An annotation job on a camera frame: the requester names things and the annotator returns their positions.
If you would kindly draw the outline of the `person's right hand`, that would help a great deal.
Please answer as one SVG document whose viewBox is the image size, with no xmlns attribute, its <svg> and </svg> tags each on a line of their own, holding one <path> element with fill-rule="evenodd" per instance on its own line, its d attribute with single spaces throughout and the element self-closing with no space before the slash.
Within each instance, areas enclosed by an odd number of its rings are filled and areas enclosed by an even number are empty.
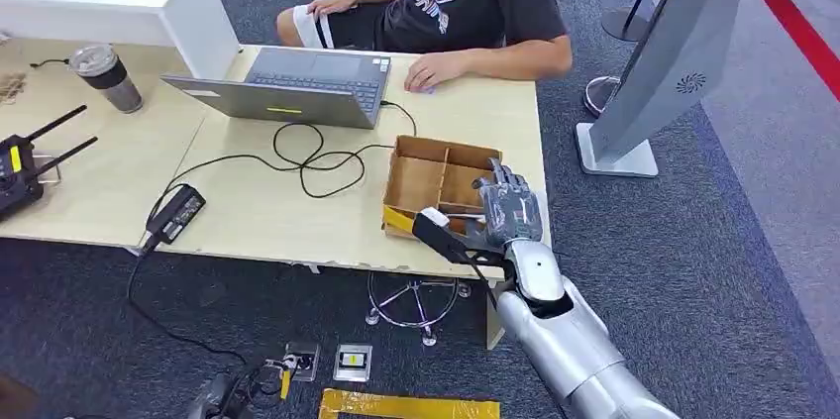
<svg viewBox="0 0 840 419">
<path fill-rule="evenodd" d="M 307 6 L 307 13 L 318 19 L 322 15 L 343 13 L 358 4 L 358 0 L 313 0 Z"/>
</svg>

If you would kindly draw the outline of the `person's left hand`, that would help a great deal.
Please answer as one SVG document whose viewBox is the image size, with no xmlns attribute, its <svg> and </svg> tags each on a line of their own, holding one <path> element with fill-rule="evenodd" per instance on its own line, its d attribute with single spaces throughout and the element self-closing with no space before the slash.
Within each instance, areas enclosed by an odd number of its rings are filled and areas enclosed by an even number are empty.
<svg viewBox="0 0 840 419">
<path fill-rule="evenodd" d="M 469 51 L 427 53 L 410 65 L 403 86 L 409 92 L 422 92 L 459 78 L 469 69 Z"/>
</svg>

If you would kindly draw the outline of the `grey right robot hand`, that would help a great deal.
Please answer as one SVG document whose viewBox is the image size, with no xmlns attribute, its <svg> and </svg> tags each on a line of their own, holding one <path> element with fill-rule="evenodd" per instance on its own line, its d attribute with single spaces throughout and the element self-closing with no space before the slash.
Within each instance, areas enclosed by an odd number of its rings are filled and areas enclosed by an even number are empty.
<svg viewBox="0 0 840 419">
<path fill-rule="evenodd" d="M 541 242 L 543 222 L 536 194 L 499 158 L 488 161 L 492 179 L 480 177 L 472 183 L 482 202 L 486 241 L 494 247 L 515 240 Z"/>
</svg>

